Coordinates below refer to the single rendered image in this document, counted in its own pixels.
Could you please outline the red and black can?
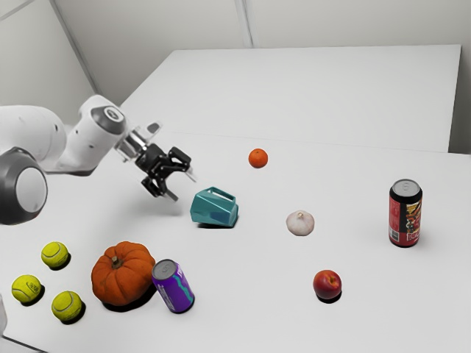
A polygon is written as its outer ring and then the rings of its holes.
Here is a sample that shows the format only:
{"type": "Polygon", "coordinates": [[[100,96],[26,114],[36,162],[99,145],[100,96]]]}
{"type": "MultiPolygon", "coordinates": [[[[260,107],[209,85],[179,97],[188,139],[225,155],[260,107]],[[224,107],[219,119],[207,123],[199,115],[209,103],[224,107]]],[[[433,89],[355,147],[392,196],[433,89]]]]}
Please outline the red and black can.
{"type": "Polygon", "coordinates": [[[422,188],[411,179],[397,180],[389,190],[389,240],[402,248],[420,237],[422,188]]]}

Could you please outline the teal faceted mug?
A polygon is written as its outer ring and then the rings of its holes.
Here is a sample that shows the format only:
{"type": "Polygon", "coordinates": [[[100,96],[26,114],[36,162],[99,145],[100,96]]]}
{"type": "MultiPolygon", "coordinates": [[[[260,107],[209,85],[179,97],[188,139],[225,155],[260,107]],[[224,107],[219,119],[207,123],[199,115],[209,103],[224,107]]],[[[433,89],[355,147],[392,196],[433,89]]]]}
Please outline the teal faceted mug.
{"type": "Polygon", "coordinates": [[[238,219],[235,196],[210,187],[196,193],[190,209],[191,220],[200,224],[234,227],[238,219]]]}

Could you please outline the red apple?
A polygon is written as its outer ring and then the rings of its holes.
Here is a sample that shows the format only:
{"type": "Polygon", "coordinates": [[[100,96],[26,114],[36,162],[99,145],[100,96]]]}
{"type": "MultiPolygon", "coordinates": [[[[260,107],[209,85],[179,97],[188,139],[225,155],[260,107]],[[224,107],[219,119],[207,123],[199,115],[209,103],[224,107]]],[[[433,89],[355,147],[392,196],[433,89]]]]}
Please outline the red apple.
{"type": "Polygon", "coordinates": [[[319,298],[325,300],[334,299],[341,293],[341,278],[335,271],[321,270],[314,276],[313,288],[319,298]]]}

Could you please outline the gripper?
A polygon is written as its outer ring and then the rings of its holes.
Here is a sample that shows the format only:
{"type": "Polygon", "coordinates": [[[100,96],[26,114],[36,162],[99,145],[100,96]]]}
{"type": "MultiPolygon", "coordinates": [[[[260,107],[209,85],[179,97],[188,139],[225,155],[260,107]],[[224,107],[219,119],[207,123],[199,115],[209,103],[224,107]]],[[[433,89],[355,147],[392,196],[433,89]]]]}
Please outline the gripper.
{"type": "Polygon", "coordinates": [[[141,181],[144,188],[155,198],[162,196],[173,202],[179,199],[178,196],[167,188],[165,181],[160,183],[160,180],[165,180],[174,172],[182,172],[195,182],[196,176],[191,162],[192,159],[176,146],[171,147],[168,154],[165,154],[154,143],[148,145],[135,160],[137,167],[147,175],[141,181]]]}

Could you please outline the small orange fruit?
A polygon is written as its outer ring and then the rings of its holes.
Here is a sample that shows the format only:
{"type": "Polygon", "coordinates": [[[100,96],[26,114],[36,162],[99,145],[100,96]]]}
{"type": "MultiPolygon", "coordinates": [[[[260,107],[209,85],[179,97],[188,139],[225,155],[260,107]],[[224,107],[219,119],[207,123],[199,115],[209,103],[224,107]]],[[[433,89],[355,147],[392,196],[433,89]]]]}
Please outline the small orange fruit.
{"type": "Polygon", "coordinates": [[[263,149],[253,149],[249,153],[248,161],[253,168],[262,168],[268,163],[269,156],[263,149]]]}

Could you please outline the purple can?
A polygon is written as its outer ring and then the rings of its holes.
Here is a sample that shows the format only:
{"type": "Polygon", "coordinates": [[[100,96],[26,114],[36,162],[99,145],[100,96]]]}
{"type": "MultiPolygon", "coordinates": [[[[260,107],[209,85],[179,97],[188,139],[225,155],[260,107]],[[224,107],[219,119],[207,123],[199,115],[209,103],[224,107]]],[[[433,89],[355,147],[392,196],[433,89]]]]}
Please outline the purple can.
{"type": "Polygon", "coordinates": [[[195,295],[175,261],[164,259],[157,262],[152,269],[152,281],[172,313],[187,312],[194,305],[195,295]]]}

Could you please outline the white garlic bulb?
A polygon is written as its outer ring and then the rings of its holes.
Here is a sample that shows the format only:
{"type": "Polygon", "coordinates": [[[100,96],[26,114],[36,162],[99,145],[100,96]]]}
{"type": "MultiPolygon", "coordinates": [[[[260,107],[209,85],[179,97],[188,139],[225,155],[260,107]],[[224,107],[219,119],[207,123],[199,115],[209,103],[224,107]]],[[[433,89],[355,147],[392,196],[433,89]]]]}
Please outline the white garlic bulb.
{"type": "Polygon", "coordinates": [[[286,218],[288,231],[296,236],[307,236],[311,234],[315,227],[314,217],[305,210],[297,210],[286,218]]]}

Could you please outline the orange pumpkin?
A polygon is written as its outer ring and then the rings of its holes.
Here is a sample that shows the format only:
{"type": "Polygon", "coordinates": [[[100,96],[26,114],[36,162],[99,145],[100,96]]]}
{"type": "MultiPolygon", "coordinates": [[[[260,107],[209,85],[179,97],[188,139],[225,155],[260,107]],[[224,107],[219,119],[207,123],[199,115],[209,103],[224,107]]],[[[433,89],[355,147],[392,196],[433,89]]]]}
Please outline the orange pumpkin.
{"type": "Polygon", "coordinates": [[[152,284],[155,259],[140,243],[122,241],[109,247],[91,272],[95,297],[105,304],[126,306],[139,300],[152,284]]]}

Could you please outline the yellow tennis ball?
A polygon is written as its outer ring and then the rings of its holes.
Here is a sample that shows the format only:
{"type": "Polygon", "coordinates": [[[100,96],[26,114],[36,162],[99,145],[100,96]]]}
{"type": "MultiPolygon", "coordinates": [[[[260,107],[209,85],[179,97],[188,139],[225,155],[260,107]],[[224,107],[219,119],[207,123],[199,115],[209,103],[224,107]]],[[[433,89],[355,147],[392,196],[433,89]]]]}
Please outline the yellow tennis ball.
{"type": "Polygon", "coordinates": [[[40,256],[48,267],[59,268],[67,262],[69,251],[63,243],[53,241],[43,247],[40,256]]]}
{"type": "Polygon", "coordinates": [[[36,300],[41,291],[39,279],[30,274],[24,274],[16,278],[11,286],[13,297],[22,304],[36,300]]]}
{"type": "Polygon", "coordinates": [[[82,311],[82,300],[73,291],[63,291],[54,297],[51,309],[60,321],[72,321],[82,311]]]}

